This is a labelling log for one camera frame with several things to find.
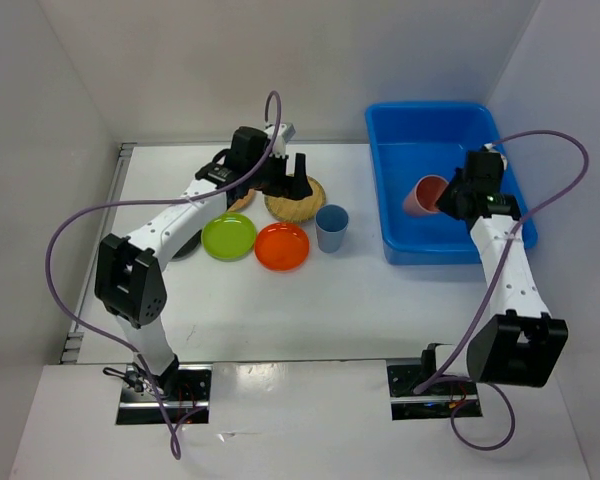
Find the white wall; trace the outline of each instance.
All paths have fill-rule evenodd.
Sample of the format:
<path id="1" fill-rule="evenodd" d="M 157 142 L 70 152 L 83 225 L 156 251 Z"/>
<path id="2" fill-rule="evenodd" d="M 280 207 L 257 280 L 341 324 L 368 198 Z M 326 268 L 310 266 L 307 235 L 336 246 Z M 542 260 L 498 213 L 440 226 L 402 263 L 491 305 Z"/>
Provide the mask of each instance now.
<path id="1" fill-rule="evenodd" d="M 484 101 L 536 0 L 40 0 L 123 140 L 226 140 L 280 90 L 300 139 L 379 101 Z"/>
<path id="2" fill-rule="evenodd" d="M 101 201 L 115 145 L 38 4 L 0 0 L 0 478 L 7 478 L 42 365 L 57 363 L 69 324 L 52 304 L 43 256 L 53 229 Z M 99 218 L 56 257 L 75 302 Z"/>
<path id="3" fill-rule="evenodd" d="M 581 186 L 538 215 L 532 266 L 553 315 L 569 323 L 559 380 L 591 476 L 600 479 L 600 0 L 542 0 L 488 106 L 503 135 L 554 128 L 591 153 Z M 529 204 L 581 165 L 560 140 L 507 148 Z"/>

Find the red cup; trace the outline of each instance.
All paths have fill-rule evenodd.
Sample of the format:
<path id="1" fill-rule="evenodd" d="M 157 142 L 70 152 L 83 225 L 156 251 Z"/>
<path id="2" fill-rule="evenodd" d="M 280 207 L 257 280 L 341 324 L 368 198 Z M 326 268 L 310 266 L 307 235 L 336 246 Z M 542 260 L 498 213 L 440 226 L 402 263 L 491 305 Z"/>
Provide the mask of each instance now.
<path id="1" fill-rule="evenodd" d="M 439 175 L 422 177 L 402 203 L 404 211 L 412 217 L 424 217 L 439 213 L 436 202 L 449 182 Z"/>

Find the red plate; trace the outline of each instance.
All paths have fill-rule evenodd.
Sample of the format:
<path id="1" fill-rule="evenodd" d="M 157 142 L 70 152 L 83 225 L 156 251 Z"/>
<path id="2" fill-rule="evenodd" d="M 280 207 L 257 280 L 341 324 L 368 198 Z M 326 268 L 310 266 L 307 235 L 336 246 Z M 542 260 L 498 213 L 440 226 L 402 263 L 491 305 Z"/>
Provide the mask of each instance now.
<path id="1" fill-rule="evenodd" d="M 309 255 L 309 238 L 293 223 L 273 223 L 256 237 L 256 257 L 269 270 L 286 272 L 302 265 Z"/>

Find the blue cup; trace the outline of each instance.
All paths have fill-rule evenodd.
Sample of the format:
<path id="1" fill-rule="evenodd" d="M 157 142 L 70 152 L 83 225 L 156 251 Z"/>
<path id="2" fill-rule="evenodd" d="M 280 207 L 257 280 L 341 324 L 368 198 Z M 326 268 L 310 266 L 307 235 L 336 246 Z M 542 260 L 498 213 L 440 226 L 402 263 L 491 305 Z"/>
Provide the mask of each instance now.
<path id="1" fill-rule="evenodd" d="M 338 205 L 325 205 L 318 210 L 316 214 L 318 248 L 325 253 L 338 250 L 348 225 L 349 215 L 344 208 Z"/>

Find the blue bin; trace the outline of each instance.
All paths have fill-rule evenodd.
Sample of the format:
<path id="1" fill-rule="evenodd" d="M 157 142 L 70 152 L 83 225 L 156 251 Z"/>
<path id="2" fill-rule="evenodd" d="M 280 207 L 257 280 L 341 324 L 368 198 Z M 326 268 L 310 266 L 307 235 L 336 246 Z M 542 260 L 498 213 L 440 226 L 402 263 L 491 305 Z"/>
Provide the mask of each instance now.
<path id="1" fill-rule="evenodd" d="M 402 202 L 423 176 L 451 180 L 455 169 L 464 165 L 468 150 L 500 138 L 489 110 L 476 103 L 381 103 L 367 109 L 366 120 L 387 261 L 394 265 L 480 263 L 464 222 L 443 214 L 413 218 L 404 213 Z M 511 163 L 502 192 L 515 195 L 520 210 L 527 211 Z M 525 248 L 536 244 L 533 221 L 524 225 L 522 238 Z"/>

